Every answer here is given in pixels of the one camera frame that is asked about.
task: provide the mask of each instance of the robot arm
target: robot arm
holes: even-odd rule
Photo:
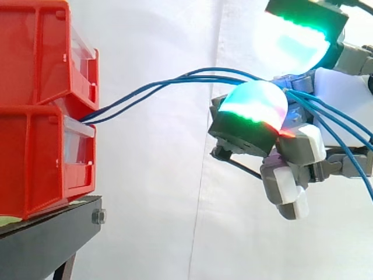
[[[328,103],[333,103],[334,100],[333,105],[338,107],[336,96],[342,93],[336,93],[333,85],[342,83],[343,86],[343,81],[346,81],[352,84],[353,88],[358,89],[354,92],[354,98],[348,99],[349,108],[354,109],[350,114],[358,120],[361,120],[361,117],[359,118],[355,113],[362,113],[364,116],[370,114],[373,107],[373,95],[367,85],[368,79],[333,70],[321,69],[320,73],[318,71],[313,70],[298,76],[287,75],[272,82],[280,87],[319,96],[326,99]],[[331,85],[331,88],[324,85],[325,81],[329,86]],[[216,118],[220,105],[226,97],[224,95],[212,100],[210,111],[213,119]],[[284,218],[293,220],[304,218],[309,213],[305,190],[310,184],[323,182],[331,175],[355,178],[359,177],[359,173],[343,149],[331,142],[328,133],[313,120],[305,108],[292,100],[288,100],[288,104],[288,113],[279,137],[270,154],[263,157],[260,174],[268,200],[276,205]],[[373,129],[373,120],[366,118],[366,121],[365,126],[370,130]],[[355,160],[358,161],[365,174],[371,177],[373,152],[361,144],[357,145],[348,138],[349,135],[346,132],[341,133],[341,137],[350,147]],[[217,146],[212,155],[220,160],[230,162],[232,154],[249,153],[224,137],[216,138]]]

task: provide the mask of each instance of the blue cable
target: blue cable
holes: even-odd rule
[[[345,113],[341,112],[337,108],[334,108],[333,106],[330,106],[330,105],[326,104],[324,101],[322,101],[321,99],[317,98],[316,96],[310,95],[310,94],[305,93],[305,92],[299,92],[297,90],[292,90],[292,89],[289,89],[287,92],[291,92],[291,93],[295,94],[296,96],[301,96],[301,97],[304,97],[306,99],[311,99],[312,101],[314,101],[316,103],[319,103],[321,106],[327,108],[328,110],[334,112],[335,114],[343,117],[347,121],[349,121],[352,124],[356,125],[361,130],[363,130],[366,134],[368,134],[370,136],[370,138],[373,139],[373,133],[368,128],[366,128],[365,126],[363,126],[361,123],[359,123],[358,121],[354,120],[350,116],[346,115]]]
[[[373,151],[373,145],[371,143],[369,143],[367,140],[365,140],[359,133],[357,133],[355,130],[353,130],[352,128],[350,128],[347,124],[341,122],[340,120],[338,120],[336,117],[334,117],[333,115],[329,114],[328,112],[326,112],[325,110],[321,109],[320,107],[310,103],[309,101],[307,100],[304,100],[306,103],[308,103],[308,105],[310,107],[312,107],[315,111],[318,111],[320,112],[321,114],[323,114],[325,117],[327,117],[328,119],[330,119],[331,121],[333,121],[334,123],[338,124],[340,127],[342,127],[343,129],[345,129],[346,131],[348,131],[349,133],[352,134],[352,136],[356,137],[360,142],[362,142],[365,146],[367,146],[371,151]]]
[[[190,79],[208,79],[208,78],[230,80],[232,82],[235,82],[235,83],[232,83],[233,85],[239,85],[240,83],[245,82],[244,80],[240,80],[240,79],[237,79],[237,78],[226,77],[226,76],[216,76],[216,75],[205,75],[205,76],[202,76],[202,75],[186,76],[186,75],[184,75],[184,76],[181,76],[180,78],[177,78],[177,79],[164,80],[164,81],[160,81],[160,82],[153,82],[153,83],[150,83],[148,85],[145,85],[145,86],[142,86],[142,87],[138,88],[134,92],[132,92],[132,93],[122,97],[121,99],[117,100],[113,104],[111,104],[109,106],[106,106],[106,107],[103,107],[103,108],[97,110],[96,112],[93,112],[93,113],[81,118],[80,121],[85,122],[85,121],[91,120],[92,118],[98,117],[98,116],[102,115],[103,113],[105,113],[106,111],[112,109],[113,107],[115,107],[117,105],[120,105],[121,103],[126,102],[127,100],[133,98],[134,96],[144,92],[145,90],[153,88],[155,86],[161,85],[160,87],[158,87],[157,89],[154,90],[154,93],[163,89],[164,87],[166,87],[168,85],[173,84],[173,83],[182,83],[182,82],[179,82],[179,81],[189,82]]]
[[[349,157],[349,159],[351,160],[352,164],[354,165],[354,167],[356,168],[356,170],[358,171],[360,177],[363,179],[363,181],[365,182],[365,185],[367,187],[367,190],[369,192],[369,195],[373,201],[373,188],[372,188],[372,185],[371,185],[371,182],[369,181],[368,177],[365,175],[365,172],[363,171],[363,169],[361,168],[361,166],[359,165],[359,163],[355,160],[354,158],[354,155],[351,153],[351,150],[349,149],[349,147],[346,146],[346,144],[342,141],[342,139],[337,135],[337,133],[335,133],[331,128],[330,126],[328,126],[326,124],[326,122],[324,122],[324,120],[316,113],[316,111],[311,107],[309,106],[303,99],[295,96],[293,93],[290,93],[288,92],[288,94],[291,96],[292,99],[294,99],[299,105],[303,106],[305,109],[307,109],[307,111],[309,111],[310,114],[312,114],[314,116],[314,118],[316,118],[321,124],[323,127],[325,127],[325,129],[327,130],[328,133],[331,134],[332,137],[334,137],[334,139],[337,141],[337,143],[342,147],[342,149],[345,151],[346,155]]]
[[[225,80],[225,79],[175,79],[175,80],[173,80],[172,83],[194,83],[194,82],[198,82],[198,83],[225,83],[225,84],[229,84],[229,85],[239,85],[240,83],[243,83],[244,81],[237,82],[237,81],[234,81],[234,80]],[[100,120],[97,120],[97,121],[87,122],[85,124],[87,124],[87,125],[99,124],[99,123],[103,123],[105,121],[111,120],[112,118],[115,118],[116,116],[122,114],[124,111],[127,111],[129,108],[133,107],[134,105],[136,105],[136,104],[140,103],[141,101],[147,99],[149,96],[153,95],[157,91],[158,91],[158,89],[153,90],[152,92],[148,93],[147,95],[143,96],[142,98],[138,99],[137,101],[131,103],[130,105],[124,107],[123,109],[116,112],[115,114],[112,114],[112,115],[110,115],[106,118],[103,118],[103,119],[100,119]]]

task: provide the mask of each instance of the white fabric backdrop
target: white fabric backdrop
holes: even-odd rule
[[[266,1],[70,2],[100,50],[102,106],[199,67],[275,74],[251,47]],[[352,43],[373,43],[364,16],[351,24]],[[210,96],[227,90],[171,86],[98,126],[96,193],[108,221],[80,250],[73,279],[373,278],[373,207],[360,180],[312,186],[309,218],[288,222],[260,181],[209,156]],[[259,169],[260,159],[238,159]]]

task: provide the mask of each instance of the metal bolt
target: metal bolt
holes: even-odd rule
[[[103,225],[106,223],[106,209],[95,209],[92,213],[92,223]]]

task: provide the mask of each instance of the robotic hand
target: robotic hand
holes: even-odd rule
[[[331,44],[320,63],[305,74],[286,75],[274,79],[272,83],[284,89],[293,89],[316,96],[328,105],[346,113],[359,121],[370,131],[373,129],[373,118],[367,118],[373,109],[373,47],[356,47],[341,41],[341,34],[347,16],[338,10],[345,1],[314,3],[299,0],[296,5],[290,0],[271,0],[267,11],[297,15],[297,9],[307,8],[312,18],[315,5],[322,5],[324,13],[332,11],[332,22],[337,23],[337,30],[330,32]],[[229,120],[231,115],[221,112],[227,96],[212,100],[210,108],[213,124],[209,133],[217,138],[217,145],[212,155],[237,166],[231,160],[232,154],[249,154],[263,157],[260,175],[268,200],[276,205],[280,214],[289,220],[306,217],[309,213],[305,190],[310,183],[323,182],[330,175],[346,178],[360,177],[351,157],[347,156],[336,140],[315,119],[302,104],[287,96],[288,110],[282,122],[281,130],[276,134],[268,126],[245,127],[240,120]],[[372,176],[373,151],[361,144],[355,137],[340,128],[330,119],[321,117],[349,147],[355,161],[366,176]],[[372,139],[357,127],[354,129],[364,140]]]

